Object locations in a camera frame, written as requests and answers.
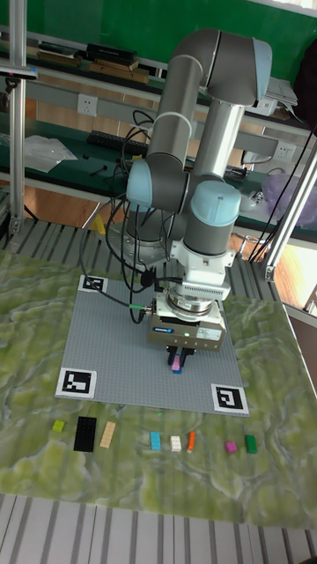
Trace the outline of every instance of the lego brick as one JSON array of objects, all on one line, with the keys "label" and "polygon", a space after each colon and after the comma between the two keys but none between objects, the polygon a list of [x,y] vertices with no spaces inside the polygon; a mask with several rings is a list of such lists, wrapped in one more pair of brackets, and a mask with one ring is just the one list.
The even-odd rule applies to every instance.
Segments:
[{"label": "lego brick", "polygon": [[113,421],[108,421],[106,423],[105,430],[103,432],[100,441],[100,446],[103,447],[104,449],[108,449],[110,447],[110,443],[112,441],[114,434],[114,429],[115,429],[115,423],[113,423]]},{"label": "lego brick", "polygon": [[179,354],[175,354],[171,369],[175,374],[181,374],[181,356]]},{"label": "lego brick", "polygon": [[188,453],[191,454],[193,452],[193,448],[195,445],[195,431],[190,431],[189,439],[188,439]]},{"label": "lego brick", "polygon": [[253,434],[246,434],[246,445],[247,445],[247,452],[250,455],[256,455],[257,453],[257,446],[256,440]]},{"label": "lego brick", "polygon": [[78,417],[74,450],[93,452],[96,422],[95,417]]},{"label": "lego brick", "polygon": [[231,453],[233,453],[233,452],[237,452],[238,449],[237,449],[237,445],[236,445],[236,443],[235,443],[234,441],[228,441],[228,442],[225,444],[225,450],[226,450],[229,454],[231,454]]},{"label": "lego brick", "polygon": [[172,452],[181,452],[181,438],[177,435],[171,437]]},{"label": "lego brick", "polygon": [[151,449],[161,450],[159,433],[151,432],[150,435],[151,435]]},{"label": "lego brick", "polygon": [[52,426],[52,430],[56,431],[57,433],[61,433],[64,425],[65,425],[65,421],[60,421],[59,419],[57,419],[54,425]]}]

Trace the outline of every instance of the metal pole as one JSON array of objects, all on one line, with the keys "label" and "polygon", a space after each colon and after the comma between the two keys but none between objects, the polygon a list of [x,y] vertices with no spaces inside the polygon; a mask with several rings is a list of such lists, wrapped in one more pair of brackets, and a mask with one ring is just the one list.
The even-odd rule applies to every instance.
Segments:
[{"label": "metal pole", "polygon": [[[26,66],[26,0],[10,0],[10,63]],[[26,81],[21,80],[10,98],[10,232],[15,234],[24,219]]]},{"label": "metal pole", "polygon": [[286,209],[285,215],[277,229],[275,239],[271,249],[263,261],[265,279],[273,282],[276,265],[291,237],[291,233],[296,226],[299,216],[306,204],[309,194],[317,179],[317,141],[304,168],[303,174],[299,178],[297,188]]}]

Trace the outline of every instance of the light blue joint cap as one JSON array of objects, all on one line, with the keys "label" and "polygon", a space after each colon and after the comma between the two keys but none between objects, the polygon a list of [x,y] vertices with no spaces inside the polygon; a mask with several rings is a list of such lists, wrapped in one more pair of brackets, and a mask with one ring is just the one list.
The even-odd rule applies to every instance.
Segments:
[{"label": "light blue joint cap", "polygon": [[206,180],[195,189],[190,207],[194,215],[208,226],[224,227],[239,215],[240,193],[230,184]]},{"label": "light blue joint cap", "polygon": [[256,99],[264,98],[268,90],[269,77],[272,67],[272,49],[268,43],[252,39],[254,44],[254,59],[256,70]]},{"label": "light blue joint cap", "polygon": [[128,179],[127,198],[132,204],[142,205],[146,210],[151,207],[151,171],[144,159],[136,160],[131,167]]}]

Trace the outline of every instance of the lego baseplate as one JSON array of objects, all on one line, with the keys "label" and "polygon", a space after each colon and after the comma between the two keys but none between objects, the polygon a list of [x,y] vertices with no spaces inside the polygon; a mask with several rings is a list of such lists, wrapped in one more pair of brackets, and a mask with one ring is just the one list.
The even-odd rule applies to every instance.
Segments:
[{"label": "lego baseplate", "polygon": [[[105,281],[106,289],[129,302],[123,282]],[[174,374],[165,347],[147,342],[146,317],[135,325],[128,308],[83,290],[81,281],[55,393],[58,397],[248,416],[229,332],[219,352],[198,350],[187,358],[182,373]],[[149,305],[153,290],[136,296],[139,303]],[[97,373],[93,397],[92,378],[84,382],[86,372]]]}]

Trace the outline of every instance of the pink lego brick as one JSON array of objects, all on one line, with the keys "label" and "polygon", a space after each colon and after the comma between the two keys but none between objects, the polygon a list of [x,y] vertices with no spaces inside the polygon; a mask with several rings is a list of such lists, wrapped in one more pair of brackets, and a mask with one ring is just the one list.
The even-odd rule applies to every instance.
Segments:
[{"label": "pink lego brick", "polygon": [[178,372],[179,370],[181,370],[181,357],[179,354],[175,354],[171,369],[173,370],[173,372]]},{"label": "pink lego brick", "polygon": [[231,454],[232,452],[237,452],[237,445],[234,441],[229,441],[225,444],[225,450]]}]

